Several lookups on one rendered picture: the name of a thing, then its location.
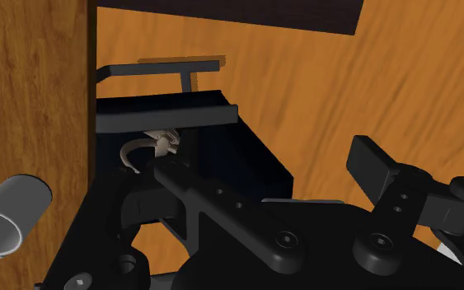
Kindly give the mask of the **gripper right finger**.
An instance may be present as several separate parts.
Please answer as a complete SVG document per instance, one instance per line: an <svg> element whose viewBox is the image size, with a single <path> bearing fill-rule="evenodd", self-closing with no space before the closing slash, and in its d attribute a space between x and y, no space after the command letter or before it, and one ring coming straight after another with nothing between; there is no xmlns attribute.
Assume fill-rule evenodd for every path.
<svg viewBox="0 0 464 290"><path fill-rule="evenodd" d="M370 137L356 135L346 168L374 208L355 237L355 259L368 271L393 274L418 225L428 227L464 266L464 176L449 184L419 167L399 163Z"/></svg>

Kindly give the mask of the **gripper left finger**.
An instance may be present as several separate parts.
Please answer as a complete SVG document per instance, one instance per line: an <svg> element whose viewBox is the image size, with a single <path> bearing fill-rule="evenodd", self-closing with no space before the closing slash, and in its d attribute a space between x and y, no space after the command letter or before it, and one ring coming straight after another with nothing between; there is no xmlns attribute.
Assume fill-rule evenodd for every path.
<svg viewBox="0 0 464 290"><path fill-rule="evenodd" d="M271 271L295 274L306 259L301 236L217 182L161 157L136 174L116 167L98 175L82 201L45 279L34 290L150 290L147 256L133 248L141 225L178 218L190 254L200 249L208 218Z"/></svg>

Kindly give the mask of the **small white curved object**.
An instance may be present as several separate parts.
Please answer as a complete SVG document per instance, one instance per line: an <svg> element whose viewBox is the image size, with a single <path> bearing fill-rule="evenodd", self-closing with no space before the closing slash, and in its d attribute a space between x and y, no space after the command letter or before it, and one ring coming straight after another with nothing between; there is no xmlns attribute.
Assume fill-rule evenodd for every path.
<svg viewBox="0 0 464 290"><path fill-rule="evenodd" d="M128 155L130 152L142 147L152 147L155 157L164 157L169 152L177 154L177 149L180 144L180 135L175 129L148 130L143 131L143 133L146 134L148 138L131 140L120 148L120 160L124 166L133 170L135 174L139 174L140 170L129 160Z"/></svg>

